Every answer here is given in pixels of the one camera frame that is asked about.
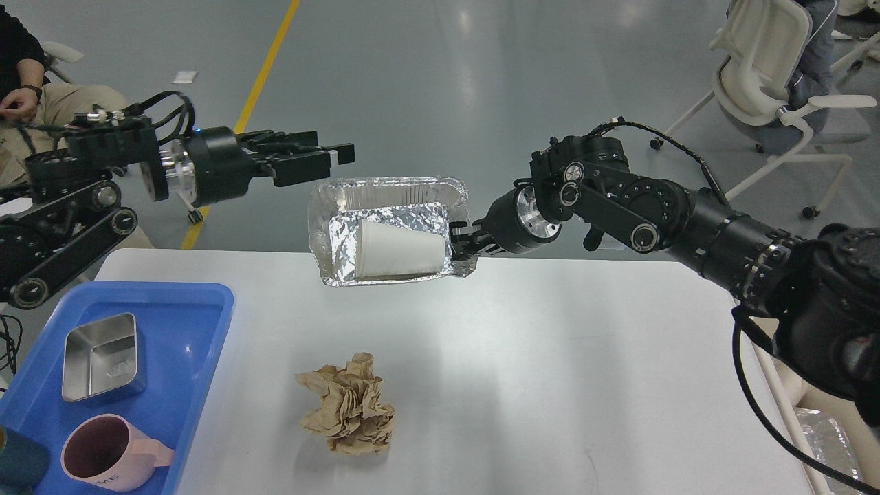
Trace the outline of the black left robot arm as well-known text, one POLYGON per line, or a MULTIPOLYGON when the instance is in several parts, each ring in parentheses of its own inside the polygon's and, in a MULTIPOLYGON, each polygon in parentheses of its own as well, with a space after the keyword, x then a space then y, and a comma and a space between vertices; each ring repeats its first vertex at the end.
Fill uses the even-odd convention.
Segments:
POLYGON ((152 201, 179 195, 196 211, 242 197, 255 178, 289 187, 326 179, 334 166, 355 161, 354 144, 321 145, 316 131, 198 128, 185 94, 160 121, 146 115, 172 96, 164 91, 119 111, 94 107, 48 128, 66 147, 31 155, 25 182, 2 188, 3 203, 32 202, 2 216, 3 303, 40 307, 134 234, 138 214, 123 206, 114 169, 139 166, 152 201))

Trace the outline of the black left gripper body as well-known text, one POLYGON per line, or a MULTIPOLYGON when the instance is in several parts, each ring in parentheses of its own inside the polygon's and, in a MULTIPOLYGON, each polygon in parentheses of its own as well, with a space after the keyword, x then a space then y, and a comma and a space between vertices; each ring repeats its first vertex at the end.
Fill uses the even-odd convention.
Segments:
POLYGON ((257 177, 270 177, 268 166, 242 147, 226 126, 197 129, 158 151, 158 200, 177 193, 191 206, 211 206, 242 197, 257 177))

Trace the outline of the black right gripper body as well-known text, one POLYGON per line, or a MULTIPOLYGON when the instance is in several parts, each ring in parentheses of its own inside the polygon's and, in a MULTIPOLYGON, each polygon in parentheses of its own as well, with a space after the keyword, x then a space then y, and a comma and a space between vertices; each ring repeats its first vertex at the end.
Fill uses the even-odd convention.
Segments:
POLYGON ((491 204, 481 219, 481 232, 489 238, 485 254, 526 254, 550 244, 562 226, 545 219, 538 209, 534 185, 518 185, 491 204))

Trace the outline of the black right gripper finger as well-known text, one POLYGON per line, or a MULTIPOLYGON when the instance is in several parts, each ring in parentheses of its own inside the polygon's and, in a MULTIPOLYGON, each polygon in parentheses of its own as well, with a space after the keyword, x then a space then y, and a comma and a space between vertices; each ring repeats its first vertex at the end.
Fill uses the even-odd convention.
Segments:
POLYGON ((493 256, 499 245, 493 239, 459 239, 452 242, 452 259, 466 261, 479 256, 493 256))
POLYGON ((480 221, 474 223, 453 221, 450 222, 449 228, 452 243, 478 243, 481 239, 490 237, 480 221))

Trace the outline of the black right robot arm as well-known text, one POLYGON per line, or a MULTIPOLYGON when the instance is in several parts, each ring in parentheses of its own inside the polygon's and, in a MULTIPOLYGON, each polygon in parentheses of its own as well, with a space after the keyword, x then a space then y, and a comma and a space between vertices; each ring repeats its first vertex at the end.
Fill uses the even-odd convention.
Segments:
POLYGON ((475 222, 450 223, 457 261, 524 254, 555 241, 562 224, 590 226, 585 250, 610 236, 629 250, 666 251, 735 300, 732 353, 746 401, 792 457, 864 494, 868 485, 802 453, 767 419, 747 383, 743 336, 814 388, 852 402, 878 435, 878 229, 824 226, 816 239, 772 228, 734 210, 701 156, 707 187, 692 190, 630 170, 622 141, 609 133, 644 125, 616 117, 585 135, 551 138, 531 154, 530 175, 514 182, 475 222))

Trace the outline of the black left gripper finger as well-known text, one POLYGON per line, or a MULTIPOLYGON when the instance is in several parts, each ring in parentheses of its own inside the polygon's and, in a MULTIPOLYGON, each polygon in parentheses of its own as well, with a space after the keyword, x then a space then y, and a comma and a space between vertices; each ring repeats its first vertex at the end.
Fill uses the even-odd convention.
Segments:
POLYGON ((333 167, 353 162, 355 145, 352 143, 273 151, 266 157, 272 181, 279 188, 326 179, 331 176, 333 167))
POLYGON ((318 143, 316 131, 251 131, 239 133, 238 141, 243 148, 253 153, 313 153, 323 150, 318 143))

